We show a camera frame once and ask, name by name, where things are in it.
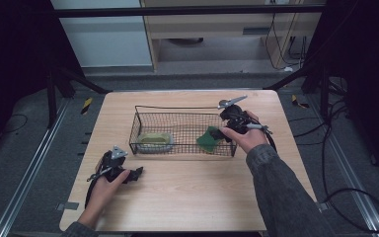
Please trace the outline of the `yellow and green sponge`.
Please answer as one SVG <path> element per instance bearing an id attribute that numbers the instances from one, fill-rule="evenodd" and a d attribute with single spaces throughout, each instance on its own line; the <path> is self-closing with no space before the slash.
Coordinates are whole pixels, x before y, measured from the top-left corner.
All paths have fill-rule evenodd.
<path id="1" fill-rule="evenodd" d="M 210 126 L 205 133 L 200 136 L 196 140 L 196 144 L 199 146 L 199 148 L 205 152 L 212 153 L 217 145 L 223 140 L 214 140 L 211 135 L 209 134 L 209 131 L 213 128 L 217 128 L 215 126 Z"/>

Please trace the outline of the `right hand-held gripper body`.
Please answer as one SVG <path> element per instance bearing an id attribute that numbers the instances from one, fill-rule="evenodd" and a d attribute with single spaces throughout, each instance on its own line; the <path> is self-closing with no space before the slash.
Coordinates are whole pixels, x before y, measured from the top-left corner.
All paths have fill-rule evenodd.
<path id="1" fill-rule="evenodd" d="M 227 121 L 227 126 L 238 133 L 245 134 L 248 131 L 248 125 L 253 122 L 253 120 L 248 116 L 246 111 L 243 111 L 237 103 L 246 99 L 247 95 L 225 100 L 226 105 L 223 108 L 223 112 L 220 117 Z"/>

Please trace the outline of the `white cabinet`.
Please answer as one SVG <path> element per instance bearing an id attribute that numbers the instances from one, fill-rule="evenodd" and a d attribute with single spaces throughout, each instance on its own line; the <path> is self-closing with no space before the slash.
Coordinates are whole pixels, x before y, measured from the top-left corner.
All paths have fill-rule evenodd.
<path id="1" fill-rule="evenodd" d="M 50 0 L 55 10 L 140 7 L 139 0 Z M 141 17 L 61 18 L 82 67 L 151 66 Z"/>

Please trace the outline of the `metal floor rail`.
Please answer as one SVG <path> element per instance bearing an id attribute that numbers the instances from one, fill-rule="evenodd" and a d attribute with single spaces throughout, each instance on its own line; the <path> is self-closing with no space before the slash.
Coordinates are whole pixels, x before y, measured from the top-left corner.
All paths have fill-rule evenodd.
<path id="1" fill-rule="evenodd" d="M 325 193 L 325 200 L 323 205 L 331 208 L 337 215 L 339 215 L 345 222 L 355 227 L 356 229 L 370 234 L 372 237 L 379 237 L 379 200 L 372 196 L 365 190 L 357 175 L 353 171 L 350 163 L 348 162 L 340 143 L 336 136 L 332 133 L 332 118 L 333 114 L 329 112 L 328 118 L 324 119 L 320 114 L 319 102 L 312 96 L 307 96 L 310 102 L 310 108 L 317 116 L 321 128 L 324 133 L 322 141 L 322 182 Z M 336 189 L 332 192 L 329 191 L 327 182 L 326 171 L 326 151 L 330 148 L 333 152 L 333 158 L 337 163 L 341 176 L 345 182 L 344 188 Z M 341 211 L 336 206 L 334 198 L 340 195 L 349 195 L 352 197 L 355 206 L 360 213 L 364 224 L 354 222 L 350 217 Z"/>
<path id="2" fill-rule="evenodd" d="M 16 220 L 19 211 L 31 189 L 33 182 L 36 179 L 38 171 L 44 161 L 46 154 L 53 142 L 53 139 L 59 130 L 66 110 L 70 104 L 70 99 L 62 99 L 60 107 L 56 111 L 56 119 L 53 125 L 48 128 L 30 162 L 23 178 L 18 184 L 12 198 L 10 199 L 5 211 L 0 217 L 0 237 L 7 237 L 14 221 Z"/>

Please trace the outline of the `green soap dish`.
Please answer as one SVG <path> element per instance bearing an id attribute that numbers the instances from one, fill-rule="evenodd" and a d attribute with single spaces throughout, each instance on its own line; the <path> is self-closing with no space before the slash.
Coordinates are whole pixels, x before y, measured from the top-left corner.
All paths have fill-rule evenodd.
<path id="1" fill-rule="evenodd" d="M 141 133 L 136 142 L 137 150 L 145 154 L 165 153 L 170 151 L 173 146 L 173 135 L 165 132 Z"/>

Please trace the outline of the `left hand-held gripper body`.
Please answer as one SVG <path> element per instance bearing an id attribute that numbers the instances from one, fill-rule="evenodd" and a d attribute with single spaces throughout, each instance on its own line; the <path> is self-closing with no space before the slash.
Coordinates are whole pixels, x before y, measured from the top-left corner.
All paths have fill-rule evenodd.
<path id="1" fill-rule="evenodd" d="M 100 160 L 96 178 L 105 176 L 109 182 L 112 182 L 123 171 L 122 164 L 126 155 L 127 152 L 116 145 L 107 151 Z"/>

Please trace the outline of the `dark curtain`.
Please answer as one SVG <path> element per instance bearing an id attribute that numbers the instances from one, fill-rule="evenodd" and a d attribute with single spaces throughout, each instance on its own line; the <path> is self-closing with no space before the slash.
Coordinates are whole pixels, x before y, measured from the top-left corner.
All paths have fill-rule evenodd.
<path id="1" fill-rule="evenodd" d="M 0 0 L 0 133 L 21 98 L 46 87 L 52 66 L 83 71 L 50 0 Z"/>
<path id="2" fill-rule="evenodd" d="M 379 0 L 326 0 L 308 60 L 347 82 L 347 102 L 379 162 Z"/>

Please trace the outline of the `black horizontal bar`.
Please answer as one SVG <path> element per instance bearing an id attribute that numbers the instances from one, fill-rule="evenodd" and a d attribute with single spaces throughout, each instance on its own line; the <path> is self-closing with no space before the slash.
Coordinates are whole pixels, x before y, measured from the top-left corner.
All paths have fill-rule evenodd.
<path id="1" fill-rule="evenodd" d="M 274 13 L 320 13 L 324 4 L 298 5 L 229 5 L 229 6 L 178 6 L 107 9 L 62 9 L 53 10 L 59 18 L 134 17 L 134 16 L 180 16 L 223 14 L 274 14 Z"/>

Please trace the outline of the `black wire mesh basket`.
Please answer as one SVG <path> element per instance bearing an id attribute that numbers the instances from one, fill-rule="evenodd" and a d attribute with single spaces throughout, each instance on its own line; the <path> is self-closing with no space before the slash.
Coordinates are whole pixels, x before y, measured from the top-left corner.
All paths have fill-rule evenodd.
<path id="1" fill-rule="evenodd" d="M 225 126 L 226 122 L 215 111 L 215 107 L 155 107 L 137 105 L 134 107 L 134 119 L 129 136 L 129 146 L 133 154 L 137 150 L 137 137 L 141 133 L 165 132 L 174 137 L 173 148 L 166 154 L 207 154 L 215 156 L 233 157 L 236 153 L 235 142 L 227 143 L 223 139 L 212 153 L 205 152 L 196 144 L 210 126 L 217 128 Z"/>

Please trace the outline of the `person's left hand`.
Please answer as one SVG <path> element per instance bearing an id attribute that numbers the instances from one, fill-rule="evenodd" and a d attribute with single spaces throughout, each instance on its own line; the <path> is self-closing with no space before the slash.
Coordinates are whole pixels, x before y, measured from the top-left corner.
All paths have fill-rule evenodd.
<path id="1" fill-rule="evenodd" d="M 106 177 L 100 177 L 92 189 L 85 210 L 92 213 L 100 213 L 112 200 L 119 186 L 127 179 L 129 173 L 129 170 L 124 170 L 111 182 Z"/>

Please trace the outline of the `light wooden desk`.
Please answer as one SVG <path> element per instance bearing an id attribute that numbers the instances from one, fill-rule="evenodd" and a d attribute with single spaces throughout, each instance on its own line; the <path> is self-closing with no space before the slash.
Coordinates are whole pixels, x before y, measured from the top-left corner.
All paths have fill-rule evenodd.
<path id="1" fill-rule="evenodd" d="M 297 5 L 320 4 L 325 0 L 139 0 L 143 7 Z M 271 65 L 286 62 L 285 53 L 291 38 L 314 34 L 320 13 L 223 14 L 146 16 L 148 38 L 194 39 L 217 37 L 259 37 Z"/>

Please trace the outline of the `black metal stand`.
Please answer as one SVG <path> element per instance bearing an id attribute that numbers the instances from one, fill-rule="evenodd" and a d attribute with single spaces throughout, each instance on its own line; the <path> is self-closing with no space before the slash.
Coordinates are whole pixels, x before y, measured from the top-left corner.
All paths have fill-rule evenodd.
<path id="1" fill-rule="evenodd" d="M 265 87 L 265 90 L 277 91 L 284 85 L 294 80 L 304 77 L 305 80 L 301 86 L 301 90 L 305 94 L 315 92 L 320 88 L 320 114 L 324 119 L 329 115 L 329 69 L 324 63 L 307 62 L 297 71 L 286 76 L 282 80 Z"/>
<path id="2" fill-rule="evenodd" d="M 58 90 L 63 98 L 73 98 L 76 91 L 71 85 L 71 81 L 91 89 L 98 94 L 107 94 L 111 90 L 104 89 L 72 70 L 63 67 L 52 66 L 46 76 L 46 92 L 48 104 L 48 128 L 52 128 L 57 121 L 57 106 L 55 90 Z"/>

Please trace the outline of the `person's right hand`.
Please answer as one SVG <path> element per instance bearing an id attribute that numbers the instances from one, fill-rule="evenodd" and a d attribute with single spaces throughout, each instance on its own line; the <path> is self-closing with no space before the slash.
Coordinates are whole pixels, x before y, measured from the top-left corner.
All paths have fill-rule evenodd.
<path id="1" fill-rule="evenodd" d="M 245 134 L 238 133 L 229 127 L 220 127 L 219 130 L 234 140 L 246 153 L 259 145 L 267 144 L 265 134 L 260 129 L 251 128 Z"/>

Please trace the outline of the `yellow and black tape strip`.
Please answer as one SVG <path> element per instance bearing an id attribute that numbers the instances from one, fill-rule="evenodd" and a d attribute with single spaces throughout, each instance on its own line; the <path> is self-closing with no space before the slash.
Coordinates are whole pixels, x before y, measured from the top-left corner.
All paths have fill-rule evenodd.
<path id="1" fill-rule="evenodd" d="M 303 109 L 309 109 L 310 106 L 307 103 L 300 103 L 295 95 L 291 95 L 291 103 L 294 106 L 297 106 L 299 108 Z"/>
<path id="2" fill-rule="evenodd" d="M 83 107 L 81 109 L 81 112 L 80 112 L 81 115 L 85 115 L 87 113 L 87 111 L 89 110 L 92 102 L 93 102 L 93 98 L 91 98 L 91 97 L 87 98 L 85 100 L 84 105 L 83 105 Z"/>

